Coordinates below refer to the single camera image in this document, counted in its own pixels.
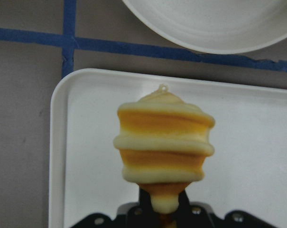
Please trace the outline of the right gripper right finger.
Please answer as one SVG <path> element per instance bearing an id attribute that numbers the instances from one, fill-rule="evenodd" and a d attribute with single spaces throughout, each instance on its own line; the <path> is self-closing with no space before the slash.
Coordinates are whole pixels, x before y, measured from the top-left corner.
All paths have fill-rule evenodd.
<path id="1" fill-rule="evenodd" d="M 176 211 L 178 228 L 273 228 L 270 223 L 242 210 L 228 212 L 218 217 L 212 208 L 200 202 L 190 202 L 185 191 L 178 195 Z"/>

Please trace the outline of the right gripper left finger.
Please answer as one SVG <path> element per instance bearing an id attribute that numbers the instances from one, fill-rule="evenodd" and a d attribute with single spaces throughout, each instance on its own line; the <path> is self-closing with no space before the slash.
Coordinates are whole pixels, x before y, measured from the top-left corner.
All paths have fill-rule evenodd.
<path id="1" fill-rule="evenodd" d="M 118 207 L 116 218 L 106 214 L 93 213 L 72 225 L 74 228 L 156 228 L 157 213 L 151 206 L 150 194 L 139 190 L 138 202 Z"/>

